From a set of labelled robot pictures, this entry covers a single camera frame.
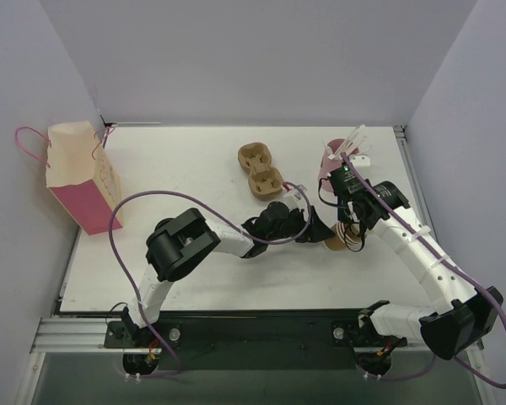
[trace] black mounting plate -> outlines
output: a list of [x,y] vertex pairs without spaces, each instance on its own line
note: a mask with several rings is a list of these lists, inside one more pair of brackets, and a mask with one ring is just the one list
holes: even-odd
[[[340,370],[356,367],[356,360],[347,342],[334,337],[337,327],[354,348],[383,347],[390,340],[360,333],[360,311],[165,311],[154,327],[187,370]],[[173,328],[180,331],[175,342],[169,339]],[[121,321],[110,322],[106,348],[135,347],[121,329]],[[149,334],[137,347],[147,347],[152,340]],[[159,368],[175,369],[175,361],[164,351]]]

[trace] cable tie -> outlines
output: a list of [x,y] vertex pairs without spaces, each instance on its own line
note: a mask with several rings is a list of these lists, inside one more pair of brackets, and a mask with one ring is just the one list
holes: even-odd
[[427,225],[423,226],[416,233],[410,235],[407,238],[404,238],[402,243],[396,249],[394,249],[394,252],[399,255],[399,253],[403,249],[405,249],[409,244],[418,239],[420,236],[427,235],[429,232],[431,232],[431,228],[429,228]]
[[444,260],[449,260],[449,256],[448,255],[444,255],[442,257],[439,257],[437,260],[435,260],[433,262],[433,264],[431,266],[428,267],[428,270],[431,271],[433,270],[435,267],[437,267],[440,263],[442,263]]

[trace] white table surface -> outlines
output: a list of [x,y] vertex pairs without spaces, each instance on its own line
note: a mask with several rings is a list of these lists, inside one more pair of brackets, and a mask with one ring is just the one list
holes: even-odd
[[[238,149],[263,142],[285,180],[304,184],[320,217],[329,225],[336,210],[316,196],[323,143],[344,138],[350,127],[118,127],[107,154],[121,177],[123,197],[146,190],[191,194],[236,224],[266,207],[247,186]],[[371,181],[394,182],[416,206],[390,127],[368,128]],[[125,228],[116,244],[136,282],[146,264],[146,239],[163,218],[194,205],[178,197],[150,196],[124,208]],[[108,311],[133,297],[110,249],[106,233],[80,235],[72,255],[63,312]],[[375,235],[360,253],[328,251],[322,244],[270,246],[250,259],[214,253],[175,283],[164,310],[253,310],[360,308],[378,300],[427,305],[428,299],[399,257]]]

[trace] paper bag handle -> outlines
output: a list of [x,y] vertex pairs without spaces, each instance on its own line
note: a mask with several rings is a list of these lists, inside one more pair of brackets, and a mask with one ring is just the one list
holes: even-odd
[[93,159],[93,160],[95,160],[95,157],[94,157],[94,152],[95,152],[95,151],[97,150],[97,148],[98,148],[98,147],[99,147],[99,146],[100,146],[100,145],[101,145],[101,144],[102,144],[102,143],[103,143],[103,142],[107,139],[107,137],[108,137],[109,135],[111,135],[111,134],[115,131],[115,129],[116,129],[116,127],[110,127],[110,128],[105,127],[105,128],[101,128],[99,131],[96,131],[96,132],[94,133],[94,138],[95,138],[95,137],[97,137],[97,136],[100,134],[100,132],[105,132],[105,131],[109,130],[109,131],[108,131],[108,132],[107,132],[107,133],[106,133],[106,134],[105,134],[105,135],[101,138],[101,140],[98,142],[98,144],[97,144],[97,145],[95,145],[95,148],[94,148],[94,150],[92,151],[92,159]]
[[46,135],[43,135],[41,132],[35,130],[32,127],[19,127],[19,128],[17,128],[17,131],[15,131],[15,144],[20,148],[20,150],[22,150],[23,152],[25,152],[29,156],[33,157],[34,159],[39,160],[41,163],[45,163],[45,165],[47,167],[51,167],[51,165],[49,165],[49,162],[47,162],[46,160],[43,160],[40,156],[31,153],[27,148],[25,148],[23,145],[21,145],[21,143],[19,141],[19,132],[21,132],[24,129],[28,129],[32,132],[37,133],[40,137],[45,139],[49,143],[49,146],[52,148],[51,140],[49,139],[49,137],[47,137]]

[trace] white wall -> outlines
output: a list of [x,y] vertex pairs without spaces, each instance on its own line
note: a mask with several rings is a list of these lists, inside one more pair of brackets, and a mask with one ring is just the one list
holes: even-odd
[[[83,81],[37,0],[0,0],[0,404],[10,404],[35,329],[48,316],[76,226],[45,189],[44,165],[19,152],[15,128],[88,119]],[[44,153],[29,133],[23,142]]]
[[[408,126],[409,145],[444,249],[503,293],[506,310],[506,0],[479,0]],[[485,339],[506,381],[500,322]],[[506,391],[498,391],[506,403]]]
[[406,124],[476,0],[41,0],[107,121]]

